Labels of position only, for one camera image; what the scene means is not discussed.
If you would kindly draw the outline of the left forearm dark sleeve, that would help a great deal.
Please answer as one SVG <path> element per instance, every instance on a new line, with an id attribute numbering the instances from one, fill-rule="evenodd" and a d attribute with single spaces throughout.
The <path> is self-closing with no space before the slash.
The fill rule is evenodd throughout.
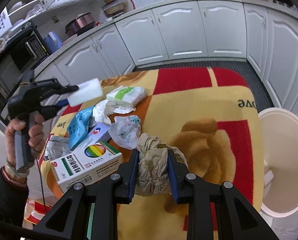
<path id="1" fill-rule="evenodd" d="M 28 194 L 27 179 L 24 182 L 10 179 L 3 166 L 0 169 L 0 221 L 21 227 Z"/>

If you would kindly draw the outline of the person's left hand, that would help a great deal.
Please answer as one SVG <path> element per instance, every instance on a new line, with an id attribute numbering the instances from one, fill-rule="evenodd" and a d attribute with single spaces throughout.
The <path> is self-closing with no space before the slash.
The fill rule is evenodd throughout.
<path id="1" fill-rule="evenodd" d="M 6 127 L 6 172 L 13 180 L 25 180 L 44 146 L 44 118 L 32 113 L 27 120 L 12 119 Z"/>

